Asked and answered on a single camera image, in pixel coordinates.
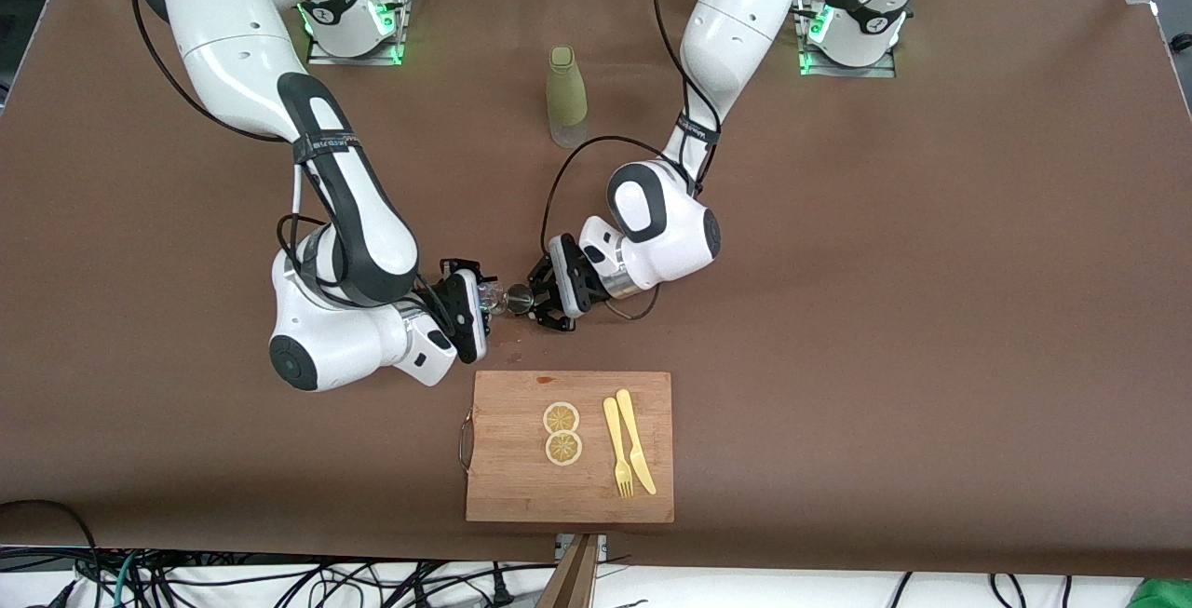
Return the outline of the wooden cutting board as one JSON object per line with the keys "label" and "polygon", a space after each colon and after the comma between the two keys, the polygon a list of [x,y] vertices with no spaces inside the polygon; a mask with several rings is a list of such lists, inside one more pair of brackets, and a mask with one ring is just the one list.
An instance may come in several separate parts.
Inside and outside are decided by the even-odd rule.
{"label": "wooden cutting board", "polygon": [[[602,401],[629,390],[644,459],[658,494],[631,469],[633,496],[617,494]],[[581,414],[583,452],[571,466],[545,457],[542,412],[569,401]],[[631,435],[620,414],[623,451]],[[482,371],[474,379],[466,519],[484,523],[662,526],[673,521],[671,376],[664,372]]]}

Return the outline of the wooden stand post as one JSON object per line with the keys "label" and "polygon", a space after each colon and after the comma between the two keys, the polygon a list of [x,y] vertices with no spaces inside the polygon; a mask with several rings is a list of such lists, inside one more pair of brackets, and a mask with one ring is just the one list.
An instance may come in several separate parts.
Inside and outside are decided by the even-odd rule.
{"label": "wooden stand post", "polygon": [[572,534],[534,608],[590,608],[592,584],[607,559],[607,536]]}

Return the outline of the brown table cloth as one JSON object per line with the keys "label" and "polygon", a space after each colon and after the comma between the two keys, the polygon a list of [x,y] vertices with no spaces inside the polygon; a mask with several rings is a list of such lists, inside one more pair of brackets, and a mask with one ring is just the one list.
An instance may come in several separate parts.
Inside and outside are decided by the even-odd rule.
{"label": "brown table cloth", "polygon": [[[1192,573],[1192,120],[1124,0],[913,0],[898,77],[783,35],[724,124],[718,260],[493,370],[672,376],[639,564]],[[473,368],[272,368],[288,145],[195,114],[130,0],[48,0],[0,114],[0,502],[111,547],[535,559],[465,519]]]}

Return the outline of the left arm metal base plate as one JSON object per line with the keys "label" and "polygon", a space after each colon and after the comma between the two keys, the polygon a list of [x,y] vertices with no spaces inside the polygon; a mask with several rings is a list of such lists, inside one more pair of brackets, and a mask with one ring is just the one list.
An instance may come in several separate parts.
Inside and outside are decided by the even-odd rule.
{"label": "left arm metal base plate", "polygon": [[799,33],[799,66],[805,76],[830,77],[894,77],[893,49],[898,33],[888,29],[882,17],[879,33],[867,33],[865,27],[848,11],[822,6],[821,10],[800,10],[796,21]]}

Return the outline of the yellow plastic knife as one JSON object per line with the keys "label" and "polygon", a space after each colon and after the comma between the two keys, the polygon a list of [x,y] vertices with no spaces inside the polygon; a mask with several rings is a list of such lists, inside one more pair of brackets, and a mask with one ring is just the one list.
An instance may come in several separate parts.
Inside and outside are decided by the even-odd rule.
{"label": "yellow plastic knife", "polygon": [[642,488],[647,490],[651,496],[653,496],[653,494],[658,494],[658,490],[650,472],[648,464],[646,459],[644,459],[642,439],[640,439],[639,435],[637,412],[634,410],[633,401],[631,401],[629,390],[617,390],[615,399],[617,401],[617,408],[620,409],[625,427],[631,435],[631,469],[633,469],[633,472],[640,484],[642,484]]}

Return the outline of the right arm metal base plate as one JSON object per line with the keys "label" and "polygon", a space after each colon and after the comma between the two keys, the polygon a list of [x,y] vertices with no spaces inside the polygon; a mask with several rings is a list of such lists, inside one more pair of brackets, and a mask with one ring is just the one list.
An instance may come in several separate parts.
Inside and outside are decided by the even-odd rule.
{"label": "right arm metal base plate", "polygon": [[401,66],[412,0],[361,0],[337,25],[304,17],[311,64]]}

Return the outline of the green sleeved glass bottle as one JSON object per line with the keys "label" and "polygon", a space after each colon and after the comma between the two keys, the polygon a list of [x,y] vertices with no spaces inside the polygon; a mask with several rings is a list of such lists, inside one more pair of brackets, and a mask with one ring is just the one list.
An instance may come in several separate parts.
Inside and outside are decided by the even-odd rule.
{"label": "green sleeved glass bottle", "polygon": [[588,136],[588,99],[575,49],[554,46],[550,50],[546,82],[550,137],[563,149],[575,149]]}

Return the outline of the green plastic object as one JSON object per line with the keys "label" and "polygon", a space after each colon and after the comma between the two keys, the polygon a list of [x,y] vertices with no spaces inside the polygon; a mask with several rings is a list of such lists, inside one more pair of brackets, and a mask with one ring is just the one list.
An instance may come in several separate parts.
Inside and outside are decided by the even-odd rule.
{"label": "green plastic object", "polygon": [[1192,608],[1192,578],[1146,578],[1125,608]]}

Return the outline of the yellow plastic fork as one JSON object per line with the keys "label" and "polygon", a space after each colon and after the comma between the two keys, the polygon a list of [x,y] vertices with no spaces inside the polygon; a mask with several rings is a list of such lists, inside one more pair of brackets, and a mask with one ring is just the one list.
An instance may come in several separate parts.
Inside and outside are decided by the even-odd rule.
{"label": "yellow plastic fork", "polygon": [[611,448],[615,457],[614,476],[617,486],[617,494],[620,494],[620,497],[622,498],[631,498],[633,496],[633,478],[631,477],[629,460],[627,460],[623,451],[623,438],[621,432],[620,408],[617,408],[617,401],[614,399],[602,401],[602,409],[604,412],[607,428],[610,435]]}

